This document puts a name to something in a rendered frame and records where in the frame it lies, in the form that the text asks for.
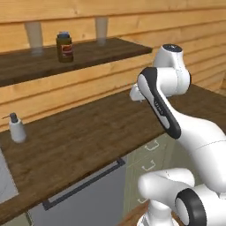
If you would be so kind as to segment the dark wooden wall shelf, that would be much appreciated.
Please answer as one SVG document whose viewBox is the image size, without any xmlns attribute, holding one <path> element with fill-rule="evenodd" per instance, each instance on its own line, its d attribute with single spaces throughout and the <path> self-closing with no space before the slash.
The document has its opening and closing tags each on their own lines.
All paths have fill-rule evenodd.
<svg viewBox="0 0 226 226">
<path fill-rule="evenodd" d="M 56 46 L 44 48 L 40 56 L 33 56 L 28 49 L 3 53 L 0 54 L 0 87 L 150 54 L 152 50 L 130 41 L 109 38 L 102 47 L 96 41 L 75 44 L 71 63 L 58 61 Z"/>
</svg>

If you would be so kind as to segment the white soap dispenser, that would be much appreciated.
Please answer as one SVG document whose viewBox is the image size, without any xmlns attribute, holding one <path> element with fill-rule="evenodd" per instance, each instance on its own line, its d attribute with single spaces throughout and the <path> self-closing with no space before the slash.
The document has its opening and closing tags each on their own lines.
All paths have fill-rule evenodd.
<svg viewBox="0 0 226 226">
<path fill-rule="evenodd" d="M 9 120 L 9 129 L 11 134 L 11 139 L 15 143 L 22 143 L 26 140 L 26 131 L 23 125 L 23 122 L 18 118 L 15 112 L 12 112 L 8 115 Z"/>
</svg>

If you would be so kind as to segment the pale green cupboard door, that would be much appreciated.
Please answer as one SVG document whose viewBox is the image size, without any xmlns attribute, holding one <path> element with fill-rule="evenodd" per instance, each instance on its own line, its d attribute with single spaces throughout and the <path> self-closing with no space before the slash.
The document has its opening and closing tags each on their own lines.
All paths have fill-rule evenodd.
<svg viewBox="0 0 226 226">
<path fill-rule="evenodd" d="M 177 142 L 174 142 L 172 156 L 170 158 L 169 166 L 171 168 L 186 168 L 194 175 L 195 184 L 201 185 L 202 180 L 196 170 L 190 155 L 187 151 Z"/>
</svg>

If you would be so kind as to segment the clear glass cup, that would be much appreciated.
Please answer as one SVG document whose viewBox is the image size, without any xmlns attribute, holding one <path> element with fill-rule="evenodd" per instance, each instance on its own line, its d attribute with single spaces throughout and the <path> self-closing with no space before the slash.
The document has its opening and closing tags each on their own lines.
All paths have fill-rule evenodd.
<svg viewBox="0 0 226 226">
<path fill-rule="evenodd" d="M 108 18 L 107 17 L 97 17 L 95 19 L 95 34 L 97 43 L 103 46 L 107 40 L 108 32 Z"/>
<path fill-rule="evenodd" d="M 41 23 L 39 21 L 26 22 L 25 29 L 32 55 L 40 56 L 43 53 Z"/>
</svg>

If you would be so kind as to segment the grey sink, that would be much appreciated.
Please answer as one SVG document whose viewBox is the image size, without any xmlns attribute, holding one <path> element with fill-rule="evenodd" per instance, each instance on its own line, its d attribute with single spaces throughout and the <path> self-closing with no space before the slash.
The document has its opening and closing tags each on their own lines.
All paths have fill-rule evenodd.
<svg viewBox="0 0 226 226">
<path fill-rule="evenodd" d="M 0 204 L 19 194 L 0 148 Z"/>
</svg>

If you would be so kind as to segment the brown jar with red label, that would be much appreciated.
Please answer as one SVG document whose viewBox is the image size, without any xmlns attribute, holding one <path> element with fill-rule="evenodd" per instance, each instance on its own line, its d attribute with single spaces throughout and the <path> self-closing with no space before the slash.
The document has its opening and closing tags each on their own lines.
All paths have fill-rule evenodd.
<svg viewBox="0 0 226 226">
<path fill-rule="evenodd" d="M 56 48 L 58 60 L 61 63 L 73 61 L 72 38 L 68 32 L 60 32 L 56 36 Z"/>
</svg>

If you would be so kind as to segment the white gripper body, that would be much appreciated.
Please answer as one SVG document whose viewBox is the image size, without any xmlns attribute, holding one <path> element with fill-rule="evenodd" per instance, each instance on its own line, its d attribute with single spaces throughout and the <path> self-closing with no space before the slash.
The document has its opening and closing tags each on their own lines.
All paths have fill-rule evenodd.
<svg viewBox="0 0 226 226">
<path fill-rule="evenodd" d="M 134 102 L 142 102 L 145 100 L 145 97 L 141 94 L 137 84 L 132 86 L 130 97 Z"/>
</svg>

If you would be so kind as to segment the pale green drawer front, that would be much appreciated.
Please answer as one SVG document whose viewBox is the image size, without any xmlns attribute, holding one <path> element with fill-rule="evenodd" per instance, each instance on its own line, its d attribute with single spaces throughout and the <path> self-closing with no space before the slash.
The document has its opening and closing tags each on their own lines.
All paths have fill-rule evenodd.
<svg viewBox="0 0 226 226">
<path fill-rule="evenodd" d="M 156 166 L 150 171 L 160 170 L 162 168 L 163 161 L 164 161 L 164 151 L 160 150 L 156 153 L 143 157 L 141 160 L 135 161 L 135 163 L 133 163 L 129 167 L 129 169 L 131 170 L 131 174 L 134 177 L 139 178 L 139 176 L 150 172 L 150 171 L 144 171 L 141 167 L 143 165 L 148 165 L 151 162 L 151 160 L 154 160 Z"/>
<path fill-rule="evenodd" d="M 140 205 L 137 201 L 139 198 L 143 197 L 138 192 L 132 192 L 125 195 L 123 217 L 126 217 L 135 207 Z"/>
<path fill-rule="evenodd" d="M 168 138 L 169 138 L 169 136 L 166 133 L 164 133 L 163 135 L 155 138 L 158 141 L 158 143 L 160 144 L 160 146 L 158 148 L 156 148 L 152 152 L 147 151 L 145 149 L 145 145 L 147 145 L 149 143 L 152 143 L 155 139 L 152 139 L 151 141 L 149 141 L 145 145 L 143 145 L 143 146 L 139 147 L 138 149 L 134 150 L 133 151 L 133 160 L 134 161 L 141 160 L 143 157 L 145 157 L 147 155 L 150 155 L 150 154 L 153 154 L 156 151 L 160 150 L 161 148 L 165 148 L 167 146 L 167 143 L 168 143 Z"/>
<path fill-rule="evenodd" d="M 132 174 L 126 177 L 125 189 L 124 189 L 124 201 L 129 204 L 131 201 L 135 201 L 139 198 L 138 191 L 138 179 Z"/>
</svg>

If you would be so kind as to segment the grey dishwasher door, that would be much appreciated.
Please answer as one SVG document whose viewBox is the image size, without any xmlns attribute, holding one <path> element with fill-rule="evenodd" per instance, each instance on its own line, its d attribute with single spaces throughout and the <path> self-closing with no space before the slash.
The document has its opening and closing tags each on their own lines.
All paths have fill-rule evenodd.
<svg viewBox="0 0 226 226">
<path fill-rule="evenodd" d="M 111 163 L 48 200 L 56 200 L 116 164 Z M 125 166 L 126 162 L 49 210 L 42 203 L 33 207 L 28 213 L 34 226 L 117 226 L 123 213 Z"/>
</svg>

